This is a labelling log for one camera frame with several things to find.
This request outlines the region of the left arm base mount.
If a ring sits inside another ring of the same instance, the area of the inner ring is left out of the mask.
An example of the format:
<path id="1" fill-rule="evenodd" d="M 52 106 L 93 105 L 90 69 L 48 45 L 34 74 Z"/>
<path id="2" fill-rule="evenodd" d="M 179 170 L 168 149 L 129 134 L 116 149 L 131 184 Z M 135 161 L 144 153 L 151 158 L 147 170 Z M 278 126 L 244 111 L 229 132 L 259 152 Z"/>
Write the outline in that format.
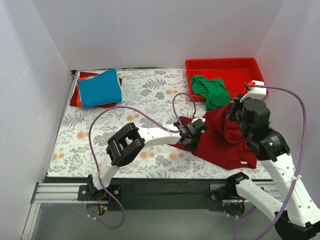
<path id="1" fill-rule="evenodd" d="M 121 185 L 110 185 L 107 190 L 114 195 L 118 200 L 122 197 Z M 97 190 L 94 185 L 86 184 L 80 185 L 77 195 L 78 201 L 107 201 L 111 199 L 111 195 L 104 189 Z"/>

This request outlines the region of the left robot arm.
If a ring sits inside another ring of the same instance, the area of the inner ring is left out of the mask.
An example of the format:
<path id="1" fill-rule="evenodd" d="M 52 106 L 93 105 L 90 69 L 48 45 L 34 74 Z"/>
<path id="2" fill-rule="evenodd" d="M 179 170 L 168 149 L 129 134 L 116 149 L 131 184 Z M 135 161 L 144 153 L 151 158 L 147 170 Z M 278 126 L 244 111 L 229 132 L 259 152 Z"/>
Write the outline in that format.
<path id="1" fill-rule="evenodd" d="M 178 122 L 167 125 L 164 130 L 159 127 L 137 127 L 128 123 L 116 132 L 108 141 L 105 159 L 98 164 L 96 173 L 88 177 L 89 194 L 96 200 L 104 198 L 103 187 L 108 187 L 117 171 L 129 165 L 142 149 L 158 145 L 176 145 L 195 150 L 200 138 L 207 131 L 203 117 L 197 117 L 184 123 L 180 132 Z"/>

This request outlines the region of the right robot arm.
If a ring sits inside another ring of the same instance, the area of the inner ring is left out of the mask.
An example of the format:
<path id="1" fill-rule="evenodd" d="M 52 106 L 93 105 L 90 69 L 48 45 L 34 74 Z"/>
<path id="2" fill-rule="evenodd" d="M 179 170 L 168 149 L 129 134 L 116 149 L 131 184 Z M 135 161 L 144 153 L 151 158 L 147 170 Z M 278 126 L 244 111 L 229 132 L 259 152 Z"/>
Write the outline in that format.
<path id="1" fill-rule="evenodd" d="M 320 209 L 297 175 L 284 137 L 270 127 L 266 104 L 241 94 L 234 99 L 227 117 L 238 124 L 247 146 L 271 176 L 282 201 L 266 193 L 243 172 L 226 179 L 227 194 L 251 202 L 272 221 L 283 240 L 316 237 L 320 232 Z"/>

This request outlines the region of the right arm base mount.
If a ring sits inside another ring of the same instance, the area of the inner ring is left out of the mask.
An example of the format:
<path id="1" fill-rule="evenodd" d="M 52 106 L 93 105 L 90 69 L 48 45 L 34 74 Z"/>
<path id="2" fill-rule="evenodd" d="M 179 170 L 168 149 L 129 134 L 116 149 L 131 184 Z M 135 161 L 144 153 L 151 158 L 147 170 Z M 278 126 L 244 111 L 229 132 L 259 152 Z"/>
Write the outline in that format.
<path id="1" fill-rule="evenodd" d="M 235 200 L 239 195 L 227 184 L 210 184 L 208 196 L 212 200 Z"/>

